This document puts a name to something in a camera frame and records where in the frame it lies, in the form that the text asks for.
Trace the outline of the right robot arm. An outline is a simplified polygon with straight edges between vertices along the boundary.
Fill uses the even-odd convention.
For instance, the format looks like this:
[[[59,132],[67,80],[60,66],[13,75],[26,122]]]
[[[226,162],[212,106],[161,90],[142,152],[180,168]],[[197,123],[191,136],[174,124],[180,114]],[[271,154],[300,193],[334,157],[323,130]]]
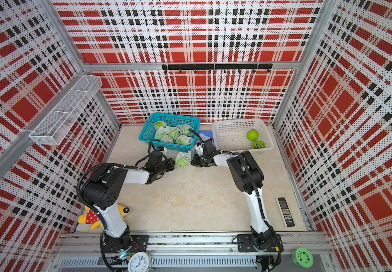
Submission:
[[[196,167],[222,166],[230,170],[234,184],[244,194],[249,213],[251,240],[259,251],[282,252],[281,236],[268,220],[263,199],[264,175],[249,151],[217,150],[212,139],[198,142],[192,165]]]

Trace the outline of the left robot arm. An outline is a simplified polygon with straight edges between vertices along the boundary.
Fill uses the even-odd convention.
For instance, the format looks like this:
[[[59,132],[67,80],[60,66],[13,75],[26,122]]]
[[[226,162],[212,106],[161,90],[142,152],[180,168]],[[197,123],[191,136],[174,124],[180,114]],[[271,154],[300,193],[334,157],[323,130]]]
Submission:
[[[104,231],[101,246],[128,250],[135,242],[130,236],[130,227],[123,220],[118,197],[124,184],[149,185],[174,170],[174,160],[161,151],[147,156],[144,167],[102,163],[96,165],[77,181],[79,200],[99,217]]]

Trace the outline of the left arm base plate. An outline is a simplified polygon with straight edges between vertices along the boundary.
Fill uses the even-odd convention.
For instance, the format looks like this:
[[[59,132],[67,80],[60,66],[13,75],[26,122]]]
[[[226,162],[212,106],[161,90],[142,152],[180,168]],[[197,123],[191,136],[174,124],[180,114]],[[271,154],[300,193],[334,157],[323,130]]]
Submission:
[[[105,235],[101,246],[104,253],[125,253],[127,255],[144,252],[148,246],[148,235],[127,235],[121,238],[111,238]]]

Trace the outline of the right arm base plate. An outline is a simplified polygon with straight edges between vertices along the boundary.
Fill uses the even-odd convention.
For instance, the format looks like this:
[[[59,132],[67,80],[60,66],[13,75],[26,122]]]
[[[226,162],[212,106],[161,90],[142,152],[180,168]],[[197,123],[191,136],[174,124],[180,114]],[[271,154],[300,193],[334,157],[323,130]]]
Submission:
[[[239,234],[237,236],[239,252],[283,252],[284,247],[279,234]]]

